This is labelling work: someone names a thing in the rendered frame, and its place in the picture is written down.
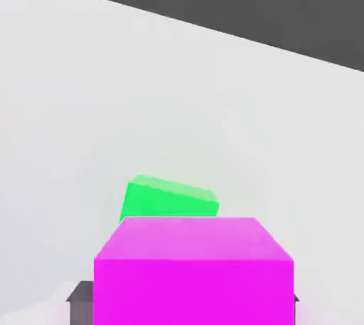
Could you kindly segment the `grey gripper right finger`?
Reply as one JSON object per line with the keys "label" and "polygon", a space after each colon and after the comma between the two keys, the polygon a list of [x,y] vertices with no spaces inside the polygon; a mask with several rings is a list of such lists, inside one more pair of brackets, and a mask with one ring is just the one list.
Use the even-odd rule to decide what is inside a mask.
{"label": "grey gripper right finger", "polygon": [[294,325],[341,325],[341,320],[320,304],[294,295]]}

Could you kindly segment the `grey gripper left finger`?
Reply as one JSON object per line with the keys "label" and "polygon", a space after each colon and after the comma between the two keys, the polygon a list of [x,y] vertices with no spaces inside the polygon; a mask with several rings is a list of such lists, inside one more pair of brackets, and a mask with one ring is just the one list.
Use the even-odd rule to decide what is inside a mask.
{"label": "grey gripper left finger", "polygon": [[91,283],[64,282],[45,301],[0,316],[0,325],[93,325]]}

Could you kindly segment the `small magenta cube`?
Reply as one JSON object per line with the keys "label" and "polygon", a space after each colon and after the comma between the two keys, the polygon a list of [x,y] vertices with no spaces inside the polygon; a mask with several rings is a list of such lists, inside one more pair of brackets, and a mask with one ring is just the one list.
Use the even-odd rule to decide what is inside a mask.
{"label": "small magenta cube", "polygon": [[294,261],[254,218],[125,218],[93,297],[94,325],[294,325]]}

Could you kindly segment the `small green cube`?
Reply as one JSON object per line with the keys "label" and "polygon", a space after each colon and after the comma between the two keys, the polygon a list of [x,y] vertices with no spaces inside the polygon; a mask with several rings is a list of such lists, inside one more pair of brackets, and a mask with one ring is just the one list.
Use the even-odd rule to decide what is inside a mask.
{"label": "small green cube", "polygon": [[138,216],[216,216],[219,202],[207,189],[137,175],[128,184],[120,218]]}

